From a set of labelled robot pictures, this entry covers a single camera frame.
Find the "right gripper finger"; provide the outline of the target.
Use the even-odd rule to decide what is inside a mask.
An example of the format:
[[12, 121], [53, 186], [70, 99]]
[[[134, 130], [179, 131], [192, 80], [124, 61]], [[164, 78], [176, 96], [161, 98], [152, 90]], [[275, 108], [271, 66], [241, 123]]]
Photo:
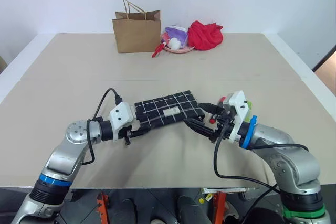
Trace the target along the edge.
[[219, 114], [219, 106], [211, 103], [199, 103], [198, 106], [209, 114]]
[[211, 128], [206, 127], [203, 122], [193, 119], [193, 118], [189, 118], [189, 119], [184, 119], [184, 123], [194, 132], [202, 136], [205, 136], [209, 140], [216, 140], [214, 131]]

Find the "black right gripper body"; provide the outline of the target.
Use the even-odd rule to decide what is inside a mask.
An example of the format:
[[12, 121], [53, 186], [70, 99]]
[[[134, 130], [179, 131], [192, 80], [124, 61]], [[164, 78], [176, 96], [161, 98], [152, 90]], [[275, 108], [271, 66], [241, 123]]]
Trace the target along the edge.
[[217, 125], [213, 135], [209, 138], [211, 142], [228, 139], [233, 129], [232, 123], [235, 117], [233, 106], [224, 105], [216, 106]]

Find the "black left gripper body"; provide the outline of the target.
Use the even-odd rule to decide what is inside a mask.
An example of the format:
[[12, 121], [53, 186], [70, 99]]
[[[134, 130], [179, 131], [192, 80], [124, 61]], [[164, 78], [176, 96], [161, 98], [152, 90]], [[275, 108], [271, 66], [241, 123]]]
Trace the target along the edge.
[[132, 125], [122, 127], [119, 130], [118, 139], [124, 139], [125, 146], [128, 146], [131, 144], [130, 138], [138, 136], [138, 133], [139, 133], [138, 130], [135, 131], [132, 130]]

